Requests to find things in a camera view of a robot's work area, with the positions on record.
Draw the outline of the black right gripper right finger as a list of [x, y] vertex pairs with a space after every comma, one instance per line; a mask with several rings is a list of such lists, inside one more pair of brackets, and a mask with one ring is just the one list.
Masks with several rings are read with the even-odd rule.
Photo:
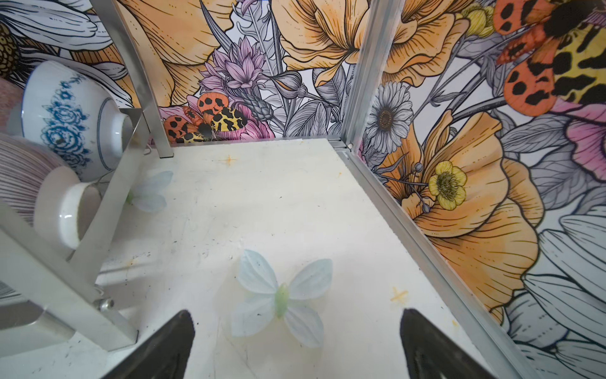
[[399, 334], [413, 379], [493, 377], [416, 309], [403, 311]]

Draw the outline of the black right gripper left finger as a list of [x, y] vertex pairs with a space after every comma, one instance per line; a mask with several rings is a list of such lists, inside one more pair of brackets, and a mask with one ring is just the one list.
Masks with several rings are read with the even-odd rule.
[[194, 337], [191, 314], [181, 310], [104, 378], [183, 378]]

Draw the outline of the pink striped bowl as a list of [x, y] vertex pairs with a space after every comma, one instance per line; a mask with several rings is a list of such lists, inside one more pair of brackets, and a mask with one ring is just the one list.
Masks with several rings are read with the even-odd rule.
[[93, 183], [48, 148], [1, 135], [1, 200], [65, 260], [78, 248], [102, 201]]

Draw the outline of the blue floral bowl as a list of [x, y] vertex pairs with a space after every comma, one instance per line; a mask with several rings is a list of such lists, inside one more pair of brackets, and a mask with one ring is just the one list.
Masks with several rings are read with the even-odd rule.
[[34, 69], [21, 102], [21, 134], [62, 158], [84, 182], [115, 170], [134, 132], [93, 79], [60, 63]]

